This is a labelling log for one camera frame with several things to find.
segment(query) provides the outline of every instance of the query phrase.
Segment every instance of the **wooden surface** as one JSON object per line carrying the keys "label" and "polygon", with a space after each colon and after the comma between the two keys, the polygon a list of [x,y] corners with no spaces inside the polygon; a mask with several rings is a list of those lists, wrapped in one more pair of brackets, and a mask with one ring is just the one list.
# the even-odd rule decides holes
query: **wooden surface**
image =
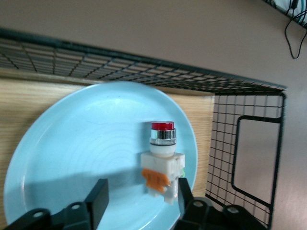
{"label": "wooden surface", "polygon": [[[0,78],[0,229],[6,226],[3,185],[11,157],[30,125],[52,104],[84,87],[80,82],[50,83]],[[213,96],[168,94],[185,111],[196,135],[198,171],[193,193],[205,195],[208,171]]]}

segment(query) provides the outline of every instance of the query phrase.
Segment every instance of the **red button cap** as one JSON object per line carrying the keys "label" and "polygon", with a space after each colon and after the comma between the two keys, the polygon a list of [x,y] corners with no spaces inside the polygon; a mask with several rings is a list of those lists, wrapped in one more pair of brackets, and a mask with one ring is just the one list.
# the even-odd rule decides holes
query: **red button cap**
{"label": "red button cap", "polygon": [[174,122],[172,121],[155,121],[152,122],[152,129],[158,130],[158,131],[168,131],[173,130],[174,128]]}

